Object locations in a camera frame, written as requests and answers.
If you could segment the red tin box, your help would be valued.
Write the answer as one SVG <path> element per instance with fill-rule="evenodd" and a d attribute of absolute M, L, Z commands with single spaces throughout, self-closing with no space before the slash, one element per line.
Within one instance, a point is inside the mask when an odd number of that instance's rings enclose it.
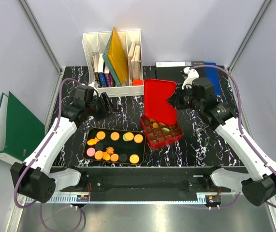
<path fill-rule="evenodd" d="M 184 135 L 178 122 L 173 125 L 166 124 L 165 126 L 161 126 L 159 125 L 160 122 L 150 119 L 146 115 L 142 115 L 140 117 L 140 122 L 151 149 L 157 149 L 170 145 L 174 142 L 179 142 Z M 154 122 L 158 123 L 158 128 L 154 128 L 152 126 Z M 168 133 L 164 133 L 162 128 L 168 128 L 170 131 Z"/>

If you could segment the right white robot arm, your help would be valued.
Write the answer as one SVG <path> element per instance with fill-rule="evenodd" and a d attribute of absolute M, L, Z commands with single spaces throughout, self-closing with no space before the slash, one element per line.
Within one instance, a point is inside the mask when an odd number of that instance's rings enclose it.
<path fill-rule="evenodd" d="M 196 111 L 202 121 L 228 143 L 248 171 L 242 174 L 215 168 L 202 180 L 205 190 L 212 192 L 218 187 L 235 190 L 255 206 L 276 195 L 276 162 L 243 129 L 240 118 L 229 105 L 217 101 L 214 85 L 208 78 L 188 77 L 177 84 L 169 102 L 178 110 Z"/>

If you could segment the red tin lid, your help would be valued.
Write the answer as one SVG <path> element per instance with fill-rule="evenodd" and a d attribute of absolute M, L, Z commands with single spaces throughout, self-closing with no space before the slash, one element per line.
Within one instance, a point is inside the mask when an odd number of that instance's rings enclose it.
<path fill-rule="evenodd" d="M 144 108 L 148 118 L 169 125 L 176 123 L 177 110 L 167 102 L 176 85 L 176 82 L 158 79 L 144 81 Z"/>

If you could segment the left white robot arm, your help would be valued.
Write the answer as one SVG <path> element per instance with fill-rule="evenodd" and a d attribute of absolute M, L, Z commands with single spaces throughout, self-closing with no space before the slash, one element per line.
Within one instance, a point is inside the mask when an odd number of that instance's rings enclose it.
<path fill-rule="evenodd" d="M 18 194 L 36 202 L 47 202 L 54 192 L 73 187 L 83 191 L 87 179 L 77 168 L 66 168 L 51 173 L 54 160 L 68 139 L 87 119 L 103 120 L 117 112 L 106 92 L 99 93 L 93 86 L 79 85 L 68 105 L 59 105 L 58 117 L 38 147 L 22 163 L 15 162 L 10 169 L 14 184 L 14 201 Z"/>

